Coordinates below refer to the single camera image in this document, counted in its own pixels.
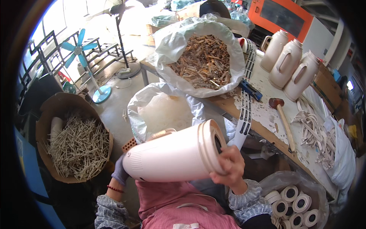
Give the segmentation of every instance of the blue fan blade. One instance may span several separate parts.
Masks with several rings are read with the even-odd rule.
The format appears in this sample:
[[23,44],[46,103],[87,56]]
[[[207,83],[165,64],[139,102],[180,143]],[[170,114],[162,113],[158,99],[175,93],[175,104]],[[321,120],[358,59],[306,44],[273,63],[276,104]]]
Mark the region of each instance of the blue fan blade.
[[79,57],[79,61],[80,61],[81,65],[83,67],[86,67],[88,65],[88,63],[86,62],[86,59],[84,58],[84,56],[82,54],[79,54],[78,57]]
[[74,51],[75,50],[75,46],[73,46],[72,44],[68,43],[68,42],[62,42],[61,47],[63,49],[69,50],[69,51]]
[[79,37],[78,37],[78,44],[77,44],[77,46],[81,46],[81,44],[83,43],[84,35],[85,35],[85,29],[82,29],[80,31],[80,34],[79,34]]
[[75,59],[75,57],[76,57],[75,53],[71,54],[70,58],[65,63],[66,68],[70,66],[71,62]]
[[83,46],[82,47],[82,50],[85,51],[85,50],[88,50],[88,49],[95,48],[96,46],[98,46],[97,43],[91,43],[91,44],[88,44],[88,45]]

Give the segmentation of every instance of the thermos handle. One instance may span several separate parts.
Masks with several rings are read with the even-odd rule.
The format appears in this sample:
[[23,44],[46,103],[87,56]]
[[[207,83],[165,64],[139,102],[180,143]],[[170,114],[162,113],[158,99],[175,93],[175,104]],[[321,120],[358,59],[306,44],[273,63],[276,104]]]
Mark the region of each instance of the thermos handle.
[[296,71],[294,72],[294,74],[292,75],[292,80],[294,82],[294,84],[297,84],[297,82],[300,80],[300,78],[302,77],[302,73],[305,71],[304,68],[307,67],[307,63],[301,63],[298,68],[296,69]]
[[291,54],[292,50],[289,48],[288,50],[285,50],[282,55],[280,56],[280,59],[276,65],[276,68],[278,71],[280,71],[281,65],[283,64],[283,62],[285,61],[285,58],[287,55]]
[[159,132],[151,135],[151,137],[147,141],[151,141],[151,140],[166,136],[168,134],[172,134],[174,132],[177,132],[174,128],[167,128],[165,130],[159,131]]
[[268,39],[272,39],[272,37],[271,36],[266,36],[265,38],[264,38],[264,41],[262,42],[262,45],[261,45],[261,50],[264,52],[264,53],[266,53],[266,50],[264,49],[264,45],[266,44],[266,42],[268,41]]

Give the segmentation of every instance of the wooden workbench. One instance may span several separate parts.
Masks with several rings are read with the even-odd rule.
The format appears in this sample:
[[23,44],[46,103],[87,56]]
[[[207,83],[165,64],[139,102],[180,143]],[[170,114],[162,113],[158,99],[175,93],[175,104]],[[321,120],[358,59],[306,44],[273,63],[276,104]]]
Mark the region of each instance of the wooden workbench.
[[[301,125],[299,123],[290,124],[292,135],[296,142],[296,153],[290,153],[288,151],[288,140],[286,137],[286,132],[281,121],[281,118],[277,110],[271,108],[268,104],[269,98],[281,98],[285,101],[283,106],[283,111],[290,122],[294,116],[298,113],[298,108],[295,102],[290,101],[283,91],[274,88],[268,81],[268,75],[265,70],[260,67],[261,57],[257,56],[253,68],[252,78],[250,80],[251,85],[258,89],[263,97],[261,101],[255,101],[252,99],[252,125],[250,135],[257,139],[267,140],[267,145],[274,143],[270,150],[273,149],[274,152],[278,152],[285,156],[290,164],[295,165],[295,168],[304,171],[308,176],[310,176],[314,181],[321,184],[329,197],[336,199],[338,196],[337,186],[330,181],[330,178],[326,174],[325,170],[320,163],[315,163],[317,158],[317,152],[314,148],[310,148],[304,145],[300,145],[301,142]],[[158,73],[153,65],[154,54],[148,56],[144,60],[140,61],[142,76],[145,85],[148,85],[147,73],[149,71],[157,76]],[[206,99],[199,99],[205,105],[205,101],[209,101],[209,105],[214,105],[217,111],[228,118],[229,120],[238,118],[240,115],[241,99],[240,99],[240,89],[236,88],[229,93],[209,97]]]

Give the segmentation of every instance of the strip of labels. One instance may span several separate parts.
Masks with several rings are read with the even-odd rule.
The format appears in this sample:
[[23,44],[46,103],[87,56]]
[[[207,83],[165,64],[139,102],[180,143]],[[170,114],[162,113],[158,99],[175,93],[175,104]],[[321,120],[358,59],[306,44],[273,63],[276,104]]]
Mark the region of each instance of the strip of labels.
[[[247,42],[248,59],[245,62],[244,79],[249,82],[253,73],[253,67],[255,58],[257,56],[257,46],[249,39],[245,39]],[[250,95],[242,90],[242,108],[240,117],[238,120],[238,126],[236,127],[234,143],[240,149],[246,139],[246,136],[251,126],[251,99]]]

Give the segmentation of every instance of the patterned sleeve cover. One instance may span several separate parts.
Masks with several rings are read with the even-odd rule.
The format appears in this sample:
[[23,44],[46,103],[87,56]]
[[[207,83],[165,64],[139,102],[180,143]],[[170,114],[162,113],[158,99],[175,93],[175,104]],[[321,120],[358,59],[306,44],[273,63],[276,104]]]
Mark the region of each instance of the patterned sleeve cover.
[[248,186],[244,194],[235,195],[231,189],[229,191],[229,207],[234,210],[240,224],[257,215],[272,215],[272,206],[261,196],[262,188],[259,183],[249,179],[244,181]]
[[94,221],[95,229],[128,229],[124,221],[128,212],[121,202],[115,201],[107,195],[97,197],[98,212]]

